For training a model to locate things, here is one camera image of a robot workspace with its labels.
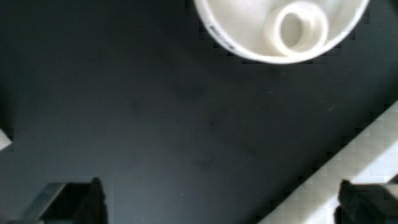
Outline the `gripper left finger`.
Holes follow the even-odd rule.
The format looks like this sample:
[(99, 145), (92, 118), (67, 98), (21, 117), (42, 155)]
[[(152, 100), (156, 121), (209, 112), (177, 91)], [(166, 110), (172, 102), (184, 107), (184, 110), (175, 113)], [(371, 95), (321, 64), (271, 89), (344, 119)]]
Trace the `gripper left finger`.
[(108, 224), (97, 177), (88, 182), (53, 182), (44, 186), (17, 224)]

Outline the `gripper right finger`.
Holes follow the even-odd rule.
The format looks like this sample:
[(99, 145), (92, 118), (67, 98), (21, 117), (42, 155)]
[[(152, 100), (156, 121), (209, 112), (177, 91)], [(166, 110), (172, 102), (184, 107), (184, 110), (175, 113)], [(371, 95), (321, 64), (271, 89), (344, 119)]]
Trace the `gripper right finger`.
[(387, 183), (341, 182), (333, 224), (398, 224), (398, 178)]

